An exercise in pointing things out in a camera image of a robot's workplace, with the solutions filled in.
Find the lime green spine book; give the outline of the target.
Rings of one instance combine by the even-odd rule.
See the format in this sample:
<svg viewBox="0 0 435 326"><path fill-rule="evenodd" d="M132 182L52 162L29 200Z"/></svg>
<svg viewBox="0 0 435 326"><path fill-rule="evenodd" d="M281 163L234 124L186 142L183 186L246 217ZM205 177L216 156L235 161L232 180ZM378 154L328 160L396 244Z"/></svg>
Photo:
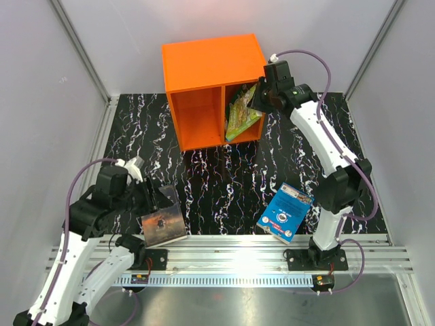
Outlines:
<svg viewBox="0 0 435 326"><path fill-rule="evenodd" d="M243 84L229 100L226 108L225 139L227 141L233 141L263 116L263 112L251 107L256 88L256 84L251 86Z"/></svg>

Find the A Tale of Two Cities book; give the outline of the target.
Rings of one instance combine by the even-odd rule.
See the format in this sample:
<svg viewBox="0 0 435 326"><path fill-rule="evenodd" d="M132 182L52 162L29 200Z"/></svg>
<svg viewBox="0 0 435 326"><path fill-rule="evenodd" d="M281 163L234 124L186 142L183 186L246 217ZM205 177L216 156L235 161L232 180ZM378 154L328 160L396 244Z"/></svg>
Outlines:
<svg viewBox="0 0 435 326"><path fill-rule="evenodd" d="M154 249L187 238L184 216L174 185L159 189L173 205L141 217L145 247Z"/></svg>

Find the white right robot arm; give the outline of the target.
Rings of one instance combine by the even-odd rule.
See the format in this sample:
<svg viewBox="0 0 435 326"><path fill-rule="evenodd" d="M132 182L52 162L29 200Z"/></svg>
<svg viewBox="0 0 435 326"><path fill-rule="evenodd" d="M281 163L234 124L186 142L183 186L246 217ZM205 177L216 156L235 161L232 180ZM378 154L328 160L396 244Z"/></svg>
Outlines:
<svg viewBox="0 0 435 326"><path fill-rule="evenodd" d="M348 270L340 233L364 189L372 192L372 165L359 159L340 139L321 110L322 101L306 85L296 85L284 60L272 58L256 84L251 104L268 112L283 113L308 141L325 177L314 196L320 207L317 229L307 249L285 252L291 270Z"/></svg>

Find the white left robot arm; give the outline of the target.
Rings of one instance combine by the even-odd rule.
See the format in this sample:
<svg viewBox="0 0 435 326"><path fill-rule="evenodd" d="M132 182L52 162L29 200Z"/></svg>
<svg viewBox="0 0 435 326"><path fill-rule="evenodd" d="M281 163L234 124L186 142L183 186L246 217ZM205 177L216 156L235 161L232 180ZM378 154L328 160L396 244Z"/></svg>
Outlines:
<svg viewBox="0 0 435 326"><path fill-rule="evenodd" d="M104 261L84 272L111 218L125 213L142 217L172 205L142 173L144 161L139 156L101 162L95 184L78 201L66 199L56 259L34 304L15 316L14 325L89 325L94 307L119 276L152 268L145 241L123 234Z"/></svg>

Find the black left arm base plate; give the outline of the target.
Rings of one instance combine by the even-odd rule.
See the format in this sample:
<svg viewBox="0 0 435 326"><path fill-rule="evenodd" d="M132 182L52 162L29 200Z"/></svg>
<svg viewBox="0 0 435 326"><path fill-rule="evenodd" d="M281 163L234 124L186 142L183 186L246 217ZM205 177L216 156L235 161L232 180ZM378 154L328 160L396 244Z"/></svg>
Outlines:
<svg viewBox="0 0 435 326"><path fill-rule="evenodd" d="M165 271L167 268L168 251L166 249L144 249L135 254L133 265L129 270Z"/></svg>

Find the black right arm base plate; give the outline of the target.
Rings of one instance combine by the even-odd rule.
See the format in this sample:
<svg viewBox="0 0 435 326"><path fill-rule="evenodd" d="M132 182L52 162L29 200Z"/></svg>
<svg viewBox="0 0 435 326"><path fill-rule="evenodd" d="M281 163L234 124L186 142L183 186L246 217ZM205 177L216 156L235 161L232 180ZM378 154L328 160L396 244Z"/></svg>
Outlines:
<svg viewBox="0 0 435 326"><path fill-rule="evenodd" d="M286 249L283 257L289 271L348 271L346 253L342 249L318 253L314 249Z"/></svg>

